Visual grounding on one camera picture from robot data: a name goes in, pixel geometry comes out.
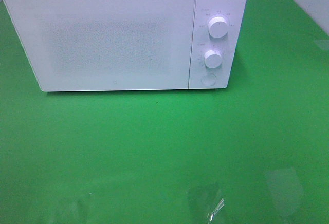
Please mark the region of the white microwave knob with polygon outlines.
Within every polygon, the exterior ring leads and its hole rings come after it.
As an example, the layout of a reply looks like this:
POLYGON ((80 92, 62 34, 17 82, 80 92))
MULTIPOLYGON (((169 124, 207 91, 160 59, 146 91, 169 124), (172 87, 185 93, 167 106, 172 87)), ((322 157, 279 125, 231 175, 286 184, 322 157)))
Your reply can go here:
POLYGON ((204 63, 207 68, 220 67, 223 62, 221 53, 218 50, 209 50, 205 53, 204 63))
POLYGON ((216 16, 208 22, 208 32, 211 37, 219 39, 228 33, 229 23, 226 18, 216 16))

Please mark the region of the white microwave door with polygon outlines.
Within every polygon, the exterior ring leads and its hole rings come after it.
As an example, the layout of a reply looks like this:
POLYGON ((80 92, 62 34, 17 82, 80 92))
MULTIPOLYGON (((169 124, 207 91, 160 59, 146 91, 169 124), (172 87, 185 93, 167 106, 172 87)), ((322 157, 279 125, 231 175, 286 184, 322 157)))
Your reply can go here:
POLYGON ((195 0, 4 0, 42 91, 186 89, 195 0))

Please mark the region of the clear tape patch far right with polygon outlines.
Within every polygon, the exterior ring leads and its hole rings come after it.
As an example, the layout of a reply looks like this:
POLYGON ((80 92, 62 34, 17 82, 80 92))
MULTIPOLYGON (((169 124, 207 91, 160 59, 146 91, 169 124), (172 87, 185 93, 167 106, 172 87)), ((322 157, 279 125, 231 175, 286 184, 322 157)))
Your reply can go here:
POLYGON ((314 43, 323 51, 329 51, 329 40, 314 40, 314 43))

